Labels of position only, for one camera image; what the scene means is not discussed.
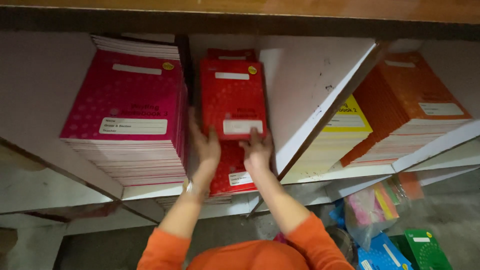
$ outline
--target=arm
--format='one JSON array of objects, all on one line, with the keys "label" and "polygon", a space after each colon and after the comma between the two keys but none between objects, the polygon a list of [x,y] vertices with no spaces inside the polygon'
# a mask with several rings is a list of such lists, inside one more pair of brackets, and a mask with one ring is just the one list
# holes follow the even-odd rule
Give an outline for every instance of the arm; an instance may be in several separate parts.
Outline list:
[{"label": "arm", "polygon": [[220,144],[214,129],[204,136],[190,110],[189,128],[199,155],[200,165],[192,177],[189,189],[182,194],[148,239],[137,270],[180,270],[190,245],[200,209],[207,197],[220,160]]},{"label": "arm", "polygon": [[265,200],[280,230],[307,259],[311,269],[352,270],[322,221],[285,192],[269,169],[273,151],[270,134],[261,139],[252,130],[249,142],[240,142],[245,149],[244,165]]}]

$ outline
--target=person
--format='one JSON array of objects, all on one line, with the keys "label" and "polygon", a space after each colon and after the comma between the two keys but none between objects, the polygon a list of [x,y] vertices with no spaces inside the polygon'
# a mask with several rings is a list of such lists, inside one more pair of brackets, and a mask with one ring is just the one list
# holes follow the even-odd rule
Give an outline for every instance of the person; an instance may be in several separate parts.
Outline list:
[{"label": "person", "polygon": [[[199,167],[173,207],[154,229],[137,270],[180,270],[190,245],[203,200],[220,160],[215,130],[208,137],[198,127],[193,110],[189,128],[199,155]],[[196,256],[189,270],[353,270],[322,221],[288,195],[270,171],[272,136],[262,139],[251,131],[244,165],[289,245],[270,240],[248,241],[206,250]]]}]

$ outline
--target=red notebook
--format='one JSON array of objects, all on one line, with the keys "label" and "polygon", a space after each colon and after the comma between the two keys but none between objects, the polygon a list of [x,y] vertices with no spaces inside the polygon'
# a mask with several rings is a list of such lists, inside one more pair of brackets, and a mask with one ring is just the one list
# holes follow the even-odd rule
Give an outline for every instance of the red notebook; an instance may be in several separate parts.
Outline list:
[{"label": "red notebook", "polygon": [[200,76],[205,132],[213,125],[220,140],[249,139],[252,127],[266,134],[260,63],[203,59]]},{"label": "red notebook", "polygon": [[249,62],[257,62],[254,49],[208,49],[207,58],[217,60],[246,60]]},{"label": "red notebook", "polygon": [[243,165],[245,152],[238,142],[222,141],[220,147],[222,156],[210,184],[210,197],[256,190]]}]

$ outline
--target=white label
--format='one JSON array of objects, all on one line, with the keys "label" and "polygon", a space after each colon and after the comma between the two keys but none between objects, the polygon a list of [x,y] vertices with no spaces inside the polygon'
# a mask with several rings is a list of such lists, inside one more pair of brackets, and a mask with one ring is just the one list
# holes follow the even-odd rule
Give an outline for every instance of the white label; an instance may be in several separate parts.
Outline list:
[{"label": "white label", "polygon": [[248,172],[236,172],[228,175],[230,186],[253,183]]},{"label": "white label", "polygon": [[367,260],[364,260],[363,262],[361,262],[361,265],[365,270],[373,270],[373,268],[370,266],[370,263],[368,263]]},{"label": "white label", "polygon": [[463,115],[455,103],[419,103],[426,115]]},{"label": "white label", "polygon": [[414,242],[430,242],[430,238],[428,237],[414,237]]},{"label": "white label", "polygon": [[400,267],[400,262],[396,259],[396,257],[393,255],[392,251],[387,247],[386,244],[384,244],[384,249],[387,251],[388,255],[390,255],[390,258],[392,258],[395,265],[397,267]]},{"label": "white label", "polygon": [[258,133],[264,132],[264,125],[261,120],[224,120],[223,134],[249,134],[253,127],[257,128]]},{"label": "white label", "polygon": [[215,72],[215,79],[250,80],[250,76],[244,73]]},{"label": "white label", "polygon": [[222,60],[246,60],[247,57],[245,56],[219,56],[219,59]]},{"label": "white label", "polygon": [[336,114],[328,122],[330,127],[365,127],[365,123],[359,115],[355,114]]},{"label": "white label", "polygon": [[143,68],[143,67],[121,65],[121,64],[113,64],[112,69],[127,71],[127,72],[135,72],[135,73],[153,74],[153,75],[162,74],[162,70],[158,68]]},{"label": "white label", "polygon": [[167,133],[167,120],[105,117],[98,132],[101,134],[162,135]]},{"label": "white label", "polygon": [[410,67],[410,68],[415,67],[415,64],[411,62],[395,62],[395,61],[385,60],[385,64],[389,66],[395,66],[395,67]]}]

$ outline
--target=yellow sticker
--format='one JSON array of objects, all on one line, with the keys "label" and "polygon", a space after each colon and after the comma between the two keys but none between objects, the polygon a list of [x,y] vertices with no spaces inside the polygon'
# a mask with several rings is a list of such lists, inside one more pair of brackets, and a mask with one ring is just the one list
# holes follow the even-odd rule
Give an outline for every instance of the yellow sticker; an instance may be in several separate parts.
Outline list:
[{"label": "yellow sticker", "polygon": [[172,70],[175,66],[170,64],[169,62],[165,62],[165,63],[163,63],[162,67],[165,70]]},{"label": "yellow sticker", "polygon": [[253,66],[249,66],[248,67],[248,72],[250,72],[250,74],[255,75],[255,74],[257,74],[257,69],[254,68]]}]

